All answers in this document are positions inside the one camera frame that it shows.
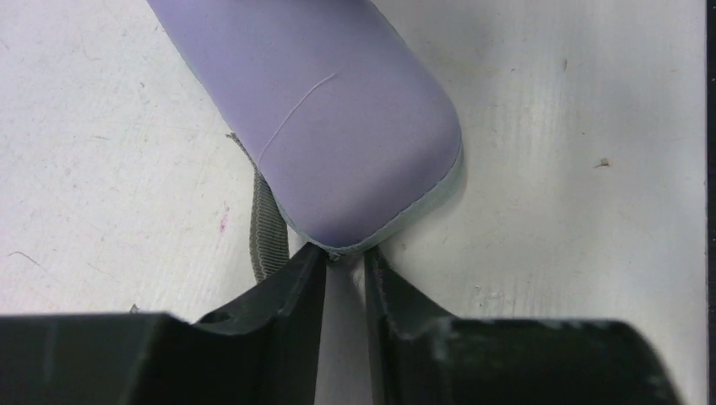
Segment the lilac umbrella case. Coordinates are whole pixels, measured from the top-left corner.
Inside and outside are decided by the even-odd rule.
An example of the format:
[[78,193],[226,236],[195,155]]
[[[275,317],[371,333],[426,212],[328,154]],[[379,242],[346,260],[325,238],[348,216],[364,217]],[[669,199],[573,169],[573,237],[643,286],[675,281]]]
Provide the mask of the lilac umbrella case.
[[418,219],[458,179],[453,102],[370,1],[153,1],[286,223],[337,255]]

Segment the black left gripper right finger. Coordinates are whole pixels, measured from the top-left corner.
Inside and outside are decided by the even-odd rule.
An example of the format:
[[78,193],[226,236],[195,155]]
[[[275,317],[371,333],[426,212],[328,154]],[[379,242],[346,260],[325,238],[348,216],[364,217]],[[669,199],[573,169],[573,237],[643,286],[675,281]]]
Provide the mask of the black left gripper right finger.
[[376,404],[677,404],[659,357],[631,326],[600,319],[455,316],[364,256]]

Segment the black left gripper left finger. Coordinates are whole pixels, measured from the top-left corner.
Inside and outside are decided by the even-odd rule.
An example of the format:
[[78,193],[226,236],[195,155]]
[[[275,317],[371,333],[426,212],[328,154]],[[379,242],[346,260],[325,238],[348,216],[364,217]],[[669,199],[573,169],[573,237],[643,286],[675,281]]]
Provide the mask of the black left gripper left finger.
[[326,253],[190,324],[168,313],[5,316],[4,404],[311,404]]

